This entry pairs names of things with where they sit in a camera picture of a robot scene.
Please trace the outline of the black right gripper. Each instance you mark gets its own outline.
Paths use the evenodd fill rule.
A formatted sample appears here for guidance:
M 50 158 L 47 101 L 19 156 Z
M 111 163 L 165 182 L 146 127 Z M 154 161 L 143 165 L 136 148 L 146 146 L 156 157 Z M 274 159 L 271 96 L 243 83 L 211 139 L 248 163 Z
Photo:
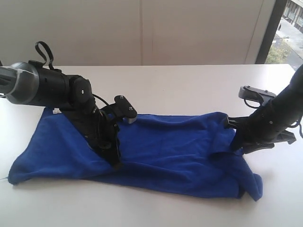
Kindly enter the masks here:
M 271 149 L 276 143 L 286 142 L 292 144 L 296 137 L 287 131 L 287 125 L 272 119 L 253 117 L 226 116 L 223 121 L 225 129 L 235 129 L 233 138 L 233 151 L 242 149 L 248 154 L 261 149 Z

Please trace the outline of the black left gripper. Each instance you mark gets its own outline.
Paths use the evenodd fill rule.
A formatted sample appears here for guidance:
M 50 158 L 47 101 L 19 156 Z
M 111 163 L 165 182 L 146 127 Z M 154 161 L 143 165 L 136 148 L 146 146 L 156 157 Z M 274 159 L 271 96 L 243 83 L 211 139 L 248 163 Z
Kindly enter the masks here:
M 95 107 L 92 117 L 93 135 L 88 145 L 94 151 L 104 151 L 104 159 L 117 170 L 121 167 L 117 115 L 112 106 L 105 106 Z

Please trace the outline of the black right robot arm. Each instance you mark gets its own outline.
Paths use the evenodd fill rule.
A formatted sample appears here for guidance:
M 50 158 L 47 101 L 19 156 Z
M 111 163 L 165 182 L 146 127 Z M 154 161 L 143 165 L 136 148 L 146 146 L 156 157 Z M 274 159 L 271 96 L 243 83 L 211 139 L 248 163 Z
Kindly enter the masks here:
M 251 86 L 242 86 L 238 94 L 244 102 L 257 102 L 254 112 L 244 117 L 226 117 L 224 127 L 236 130 L 232 151 L 248 154 L 270 149 L 275 144 L 292 144 L 296 137 L 288 128 L 301 127 L 303 118 L 303 68 L 299 67 L 290 83 L 278 95 Z

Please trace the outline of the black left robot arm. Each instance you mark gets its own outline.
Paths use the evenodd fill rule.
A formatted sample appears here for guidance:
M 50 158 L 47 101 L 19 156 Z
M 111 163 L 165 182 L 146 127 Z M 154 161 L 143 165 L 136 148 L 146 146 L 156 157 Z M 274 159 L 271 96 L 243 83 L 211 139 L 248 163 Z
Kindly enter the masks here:
M 19 62 L 1 66 L 0 92 L 16 105 L 59 109 L 95 154 L 113 168 L 120 166 L 117 121 L 123 116 L 117 103 L 98 108 L 98 96 L 93 94 L 89 80 L 46 69 L 40 62 Z

